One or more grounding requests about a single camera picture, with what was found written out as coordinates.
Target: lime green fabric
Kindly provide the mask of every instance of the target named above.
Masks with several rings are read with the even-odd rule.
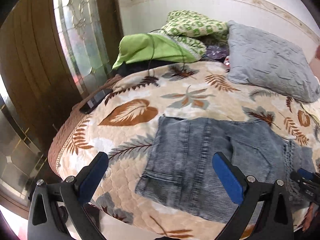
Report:
[[[228,25],[212,20],[197,12],[188,10],[172,11],[160,33],[175,36],[200,37],[210,35],[219,45],[227,44]]]
[[[199,60],[203,55],[198,55],[195,52],[196,49],[192,49],[202,43],[198,40],[193,42],[193,44],[189,43],[188,46],[186,46],[159,33],[133,34],[122,38],[119,45],[118,59],[112,69],[117,69],[123,62],[129,64],[151,59],[153,54],[153,43],[150,36],[152,36],[155,46],[153,59],[183,62],[183,54],[185,62],[191,63]]]

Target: leaf-patterned bedspread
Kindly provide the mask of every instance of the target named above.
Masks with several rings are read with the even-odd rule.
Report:
[[[134,193],[159,116],[262,119],[281,137],[312,147],[317,170],[320,160],[316,123],[300,102],[265,88],[230,83],[226,75],[220,63],[195,62],[125,77],[71,133],[57,159],[57,171],[63,179],[76,175],[99,151],[106,152],[109,168],[92,200],[101,210],[161,235],[214,239],[224,224],[164,207]],[[295,225],[302,222],[305,212],[294,214]]]

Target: green blanket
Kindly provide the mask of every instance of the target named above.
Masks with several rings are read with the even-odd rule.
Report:
[[[198,61],[205,53],[206,46],[195,37],[208,35],[217,44],[226,44],[227,23],[192,11],[172,11],[158,33],[124,36],[112,69],[117,69],[123,62],[129,64],[149,59],[186,63]]]

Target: folded denim pants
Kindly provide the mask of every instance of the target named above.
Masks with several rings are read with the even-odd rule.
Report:
[[[227,223],[238,207],[232,203],[212,167],[222,152],[245,176],[259,182],[281,179],[292,208],[308,206],[290,180],[293,170],[315,172],[312,149],[285,141],[262,121],[232,122],[161,116],[149,159],[135,192],[207,220]],[[257,205],[255,223],[262,203]]]

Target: brown blanket edge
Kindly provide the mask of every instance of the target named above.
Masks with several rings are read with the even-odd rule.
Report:
[[[57,132],[56,136],[53,138],[50,149],[48,151],[48,162],[55,174],[60,176],[56,169],[56,161],[60,150],[62,149],[65,141],[68,139],[73,129],[85,116],[85,114],[81,113],[79,109],[96,93],[105,88],[112,89],[114,85],[121,79],[122,77],[118,74],[115,77],[108,79],[103,86],[99,87],[97,90],[92,92],[87,98],[83,99],[80,103],[76,104],[72,108],[69,118],[64,122],[64,124],[60,127],[59,131]]]

